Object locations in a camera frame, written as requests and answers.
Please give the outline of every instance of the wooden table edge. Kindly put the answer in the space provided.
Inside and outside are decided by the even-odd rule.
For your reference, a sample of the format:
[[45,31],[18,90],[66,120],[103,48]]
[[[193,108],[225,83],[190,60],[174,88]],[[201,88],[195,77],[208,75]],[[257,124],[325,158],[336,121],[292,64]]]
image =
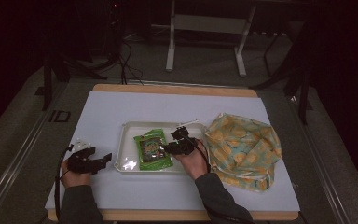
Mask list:
[[[100,210],[107,221],[208,221],[206,211],[192,210]],[[250,211],[254,220],[291,221],[298,218],[297,211]],[[54,209],[48,210],[48,219],[57,221]]]
[[115,92],[159,93],[159,94],[181,94],[181,95],[257,97],[257,93],[254,90],[221,88],[221,87],[96,84],[92,90],[115,91]]

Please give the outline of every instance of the clear plastic tray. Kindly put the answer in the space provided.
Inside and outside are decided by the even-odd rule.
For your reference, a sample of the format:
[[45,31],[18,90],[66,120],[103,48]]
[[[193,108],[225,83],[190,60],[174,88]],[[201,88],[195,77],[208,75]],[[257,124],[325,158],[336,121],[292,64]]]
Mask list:
[[[172,158],[173,166],[156,171],[141,171],[139,169],[139,155],[138,149],[135,144],[134,136],[142,135],[149,132],[152,129],[162,129],[165,135],[167,143],[172,142],[173,133],[176,128],[179,127],[179,123],[169,122],[139,122],[130,121],[123,124],[123,130],[121,133],[121,140],[117,154],[117,160],[115,167],[121,173],[126,174],[182,174],[185,172],[182,164]],[[204,140],[205,126],[201,123],[190,123],[186,125],[190,137],[195,137]]]

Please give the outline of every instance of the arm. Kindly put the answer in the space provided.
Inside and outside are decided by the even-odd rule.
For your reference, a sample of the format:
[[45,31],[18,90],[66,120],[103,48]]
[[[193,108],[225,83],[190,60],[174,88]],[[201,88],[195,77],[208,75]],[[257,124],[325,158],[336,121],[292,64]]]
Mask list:
[[[203,150],[202,143],[198,148]],[[174,155],[186,172],[195,180],[200,197],[212,223],[254,223],[249,211],[237,205],[224,188],[217,174],[207,172],[205,160],[198,150],[189,155]]]
[[90,174],[76,174],[68,171],[68,161],[62,162],[62,183],[65,193],[62,200],[60,223],[103,223],[92,194]]

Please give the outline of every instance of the floral fabric bag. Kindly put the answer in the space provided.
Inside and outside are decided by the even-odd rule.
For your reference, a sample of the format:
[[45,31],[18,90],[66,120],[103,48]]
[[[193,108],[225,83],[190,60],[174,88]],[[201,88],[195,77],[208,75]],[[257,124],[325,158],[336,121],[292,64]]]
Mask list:
[[270,125],[223,113],[205,135],[212,172],[223,182],[252,191],[272,186],[282,149]]

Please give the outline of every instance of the green package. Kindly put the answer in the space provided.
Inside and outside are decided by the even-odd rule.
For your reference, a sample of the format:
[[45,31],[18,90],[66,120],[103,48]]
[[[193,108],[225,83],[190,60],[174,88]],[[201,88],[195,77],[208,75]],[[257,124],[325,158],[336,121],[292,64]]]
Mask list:
[[153,129],[133,139],[138,148],[141,171],[161,170],[173,166],[171,157],[161,148],[162,145],[166,145],[162,129]]

